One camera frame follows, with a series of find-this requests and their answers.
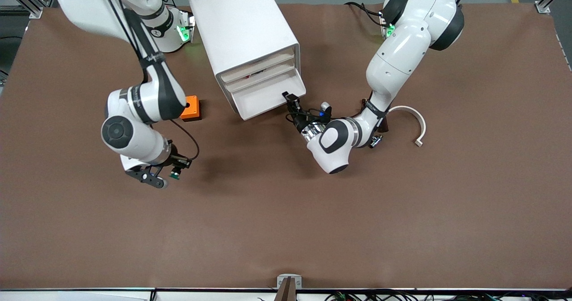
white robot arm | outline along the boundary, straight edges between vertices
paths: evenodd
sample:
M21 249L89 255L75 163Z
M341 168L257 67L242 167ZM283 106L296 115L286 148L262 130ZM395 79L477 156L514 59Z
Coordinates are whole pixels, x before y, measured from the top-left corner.
M366 70L372 93L353 117L331 120L324 102L320 116L302 110L298 98L284 93L292 122L307 141L307 148L327 173L349 164L352 148L376 146L374 132L390 104L419 65L427 49L444 50L460 36L464 26L459 0L385 0L383 16L395 25Z
M141 17L160 51L167 53L176 51L192 38L194 16L189 16L188 12L167 7L163 0L123 0L123 2Z
M141 12L152 9L147 7L149 1L130 3L138 4ZM120 0L59 0L59 4L79 28L130 42L143 69L143 82L110 93L101 128L104 143L121 155L126 173L142 183L165 187L166 181L158 174L168 165L174 166L171 176L178 179L181 169L189 167L196 156L188 159L179 155L171 141L151 128L154 122L178 118L186 106L184 91L151 36L153 28L147 27L133 10L123 8ZM178 33L165 34L160 39L164 45L182 41Z

green indicator light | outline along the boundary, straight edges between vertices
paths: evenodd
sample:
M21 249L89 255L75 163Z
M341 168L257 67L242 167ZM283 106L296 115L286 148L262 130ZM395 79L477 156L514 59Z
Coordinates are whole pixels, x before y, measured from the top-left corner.
M179 35L181 36L181 40L183 42L186 42L189 40L189 33L188 30L186 28L181 28L180 26L177 25L177 30L179 32Z
M393 31L395 30L395 25L391 25L388 29L387 29L387 37L390 37L391 33L393 33Z

brown table surface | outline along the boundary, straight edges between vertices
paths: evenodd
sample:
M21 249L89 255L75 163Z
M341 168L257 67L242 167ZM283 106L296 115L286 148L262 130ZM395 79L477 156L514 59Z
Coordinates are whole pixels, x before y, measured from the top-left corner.
M351 115L370 93L379 28L349 6L281 6L302 49L306 108ZM160 191L127 177L100 138L110 91L141 81L130 46L46 8L1 101L0 286L567 288L572 280L572 75L550 16L467 4L466 27L430 50L374 150L318 167L278 108L233 113L204 48L168 54L204 119L201 154ZM169 122L157 129L183 153Z

